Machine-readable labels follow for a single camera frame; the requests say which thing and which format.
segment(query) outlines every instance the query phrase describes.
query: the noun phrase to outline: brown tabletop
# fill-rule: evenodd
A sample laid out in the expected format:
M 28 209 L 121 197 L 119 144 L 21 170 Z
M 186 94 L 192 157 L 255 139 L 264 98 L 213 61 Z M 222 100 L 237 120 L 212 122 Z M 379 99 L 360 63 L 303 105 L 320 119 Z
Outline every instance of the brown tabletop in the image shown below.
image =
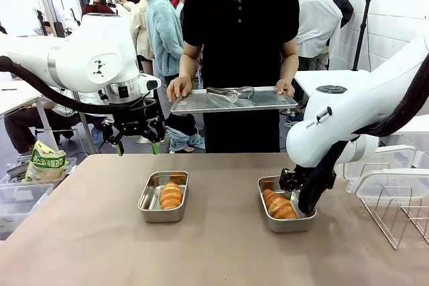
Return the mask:
M 0 246 L 0 285 L 427 285 L 429 251 L 394 251 L 343 182 L 309 232 L 268 230 L 257 179 L 285 154 L 88 157 Z M 152 172 L 186 170 L 181 222 L 147 224 Z

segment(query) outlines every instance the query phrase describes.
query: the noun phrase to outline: gray floor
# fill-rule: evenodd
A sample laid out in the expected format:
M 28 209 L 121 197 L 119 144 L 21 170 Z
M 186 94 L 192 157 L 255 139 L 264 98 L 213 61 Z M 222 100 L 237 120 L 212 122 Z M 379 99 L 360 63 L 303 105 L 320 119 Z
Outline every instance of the gray floor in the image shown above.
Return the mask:
M 196 118 L 197 127 L 199 129 L 203 128 L 202 118 Z M 286 146 L 286 135 L 288 132 L 288 128 L 284 126 L 285 120 L 284 116 L 280 115 L 280 147 Z M 82 137 L 85 150 L 89 152 L 89 142 L 86 139 L 84 130 L 82 125 L 78 125 L 78 130 L 80 136 Z M 43 140 L 44 134 L 40 134 L 39 138 Z M 148 144 L 138 144 L 136 141 L 139 137 L 124 137 L 122 139 L 122 143 L 124 146 L 125 153 L 151 153 L 152 148 L 151 145 Z M 60 149 L 64 149 L 67 153 L 68 157 L 75 156 L 78 159 L 78 164 L 82 162 L 82 160 L 86 157 L 82 146 L 80 145 L 80 141 L 77 135 L 73 136 L 67 145 L 64 148 L 65 139 L 61 138 L 61 143 L 58 146 Z M 111 147 L 111 145 L 103 145 L 100 149 L 100 153 L 116 153 L 116 149 Z M 160 153 L 168 153 L 168 140 L 164 144 L 160 145 Z M 204 153 L 204 150 L 196 149 L 194 153 Z M 0 178 L 2 178 L 6 174 L 6 170 L 8 169 L 8 163 L 15 163 L 16 157 L 18 156 L 17 151 L 13 148 L 9 137 L 7 136 L 5 125 L 3 119 L 0 120 Z

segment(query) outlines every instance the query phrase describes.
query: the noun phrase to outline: light blue fuzzy coat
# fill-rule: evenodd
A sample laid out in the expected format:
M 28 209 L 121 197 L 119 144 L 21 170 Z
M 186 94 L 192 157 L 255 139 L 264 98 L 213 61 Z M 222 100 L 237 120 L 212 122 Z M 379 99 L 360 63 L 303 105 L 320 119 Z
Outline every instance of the light blue fuzzy coat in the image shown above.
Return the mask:
M 160 74 L 179 74 L 183 35 L 180 19 L 170 0 L 147 0 L 146 26 Z

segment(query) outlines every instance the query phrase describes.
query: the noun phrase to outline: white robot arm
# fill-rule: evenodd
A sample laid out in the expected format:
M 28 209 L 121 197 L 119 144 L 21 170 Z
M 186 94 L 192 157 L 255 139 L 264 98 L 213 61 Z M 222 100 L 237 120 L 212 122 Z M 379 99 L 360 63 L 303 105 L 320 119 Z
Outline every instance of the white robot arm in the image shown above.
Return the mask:
M 285 190 L 302 184 L 301 211 L 311 213 L 322 191 L 332 188 L 336 163 L 371 156 L 378 137 L 394 133 L 421 109 L 429 95 L 428 53 L 426 33 L 352 89 L 323 86 L 312 94 L 304 120 L 286 141 L 296 173 L 282 174 Z
M 164 138 L 161 121 L 149 122 L 154 133 L 144 115 L 148 103 L 155 103 L 145 96 L 160 87 L 161 81 L 139 73 L 131 34 L 119 16 L 85 15 L 67 38 L 16 38 L 0 33 L 0 44 L 7 55 L 0 57 L 1 71 L 18 75 L 49 99 L 78 112 L 113 114 L 119 135 L 105 137 L 106 142 L 119 144 L 123 135 L 143 135 L 154 142 Z M 76 102 L 49 86 L 76 92 L 104 88 L 109 106 Z

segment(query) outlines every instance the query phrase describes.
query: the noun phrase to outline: tongs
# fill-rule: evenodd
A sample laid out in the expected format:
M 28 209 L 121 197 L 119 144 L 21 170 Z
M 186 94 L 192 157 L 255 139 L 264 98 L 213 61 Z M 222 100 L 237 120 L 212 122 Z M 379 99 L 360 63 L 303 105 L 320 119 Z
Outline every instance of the tongs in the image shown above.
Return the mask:
M 216 95 L 217 97 L 224 98 L 231 103 L 237 103 L 239 98 L 249 100 L 255 95 L 255 89 L 251 86 L 240 88 L 214 88 L 208 87 L 206 89 L 208 94 Z

